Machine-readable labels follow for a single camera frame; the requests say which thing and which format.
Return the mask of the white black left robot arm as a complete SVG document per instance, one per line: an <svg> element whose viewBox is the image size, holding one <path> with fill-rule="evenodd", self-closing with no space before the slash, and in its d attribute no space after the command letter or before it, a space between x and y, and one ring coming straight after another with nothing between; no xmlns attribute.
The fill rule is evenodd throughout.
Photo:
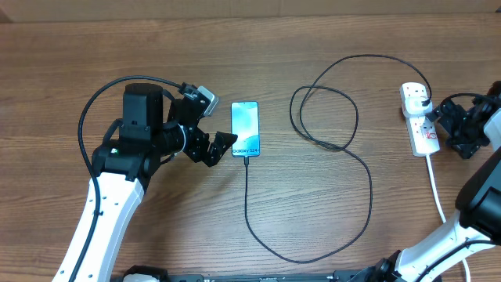
<svg viewBox="0 0 501 282"><path fill-rule="evenodd" d="M212 114L218 97L203 86L178 85L181 98L156 78L124 88L122 117L106 131L85 163L91 176L88 196L77 229L56 273L56 281L108 281L135 210L153 174L179 154L193 162L216 165L237 137L217 132L213 141L199 129Z"/></svg>

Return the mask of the white charger plug adapter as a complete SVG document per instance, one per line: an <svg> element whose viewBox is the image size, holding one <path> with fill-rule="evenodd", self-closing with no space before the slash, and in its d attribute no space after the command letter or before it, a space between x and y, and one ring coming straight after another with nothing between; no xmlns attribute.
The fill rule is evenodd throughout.
<svg viewBox="0 0 501 282"><path fill-rule="evenodd" d="M432 111L432 103L424 105L427 102L425 97L409 97L405 96L402 101L402 113L405 118L416 118Z"/></svg>

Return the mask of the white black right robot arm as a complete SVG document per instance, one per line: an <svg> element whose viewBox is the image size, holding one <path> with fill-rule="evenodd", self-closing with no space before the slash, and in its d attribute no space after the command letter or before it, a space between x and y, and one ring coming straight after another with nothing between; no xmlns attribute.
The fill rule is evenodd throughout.
<svg viewBox="0 0 501 282"><path fill-rule="evenodd" d="M415 156L429 158L438 151L435 125L447 132L446 145L463 159L482 146L491 146L493 154L464 184L449 219L420 243L381 259L353 280L438 281L456 263L500 244L500 83L484 95L473 94L469 110L451 96L432 106L430 91L415 82L403 84L400 93Z"/></svg>

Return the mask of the white extension socket strip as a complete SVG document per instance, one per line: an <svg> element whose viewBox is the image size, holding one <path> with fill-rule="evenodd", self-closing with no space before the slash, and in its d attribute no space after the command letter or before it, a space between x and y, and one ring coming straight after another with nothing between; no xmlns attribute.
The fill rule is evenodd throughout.
<svg viewBox="0 0 501 282"><path fill-rule="evenodd" d="M426 87L417 82L406 82L399 91L402 101L405 96L428 98ZM426 119L426 114L419 117L405 117L405 122L414 156L426 157L440 150L436 128Z"/></svg>

